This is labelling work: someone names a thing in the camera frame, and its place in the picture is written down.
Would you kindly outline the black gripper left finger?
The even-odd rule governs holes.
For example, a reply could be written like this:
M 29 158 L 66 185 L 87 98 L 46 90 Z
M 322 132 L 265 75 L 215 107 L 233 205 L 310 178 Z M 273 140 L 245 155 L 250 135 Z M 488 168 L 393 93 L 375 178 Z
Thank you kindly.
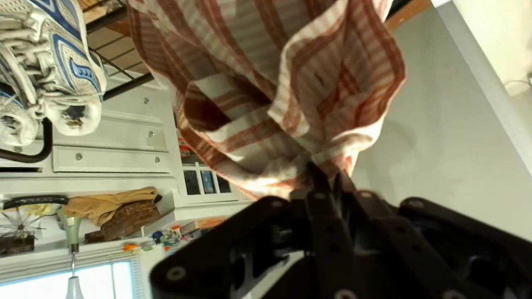
M 343 190 L 315 165 L 308 165 L 312 191 L 307 211 L 312 225 L 320 299 L 360 299 L 353 239 L 343 213 Z

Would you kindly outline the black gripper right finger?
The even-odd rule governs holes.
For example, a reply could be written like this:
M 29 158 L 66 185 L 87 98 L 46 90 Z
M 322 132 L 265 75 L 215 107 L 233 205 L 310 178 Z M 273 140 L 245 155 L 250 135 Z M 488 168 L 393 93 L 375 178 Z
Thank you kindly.
M 461 283 L 415 225 L 373 191 L 335 178 L 370 299 L 461 299 Z

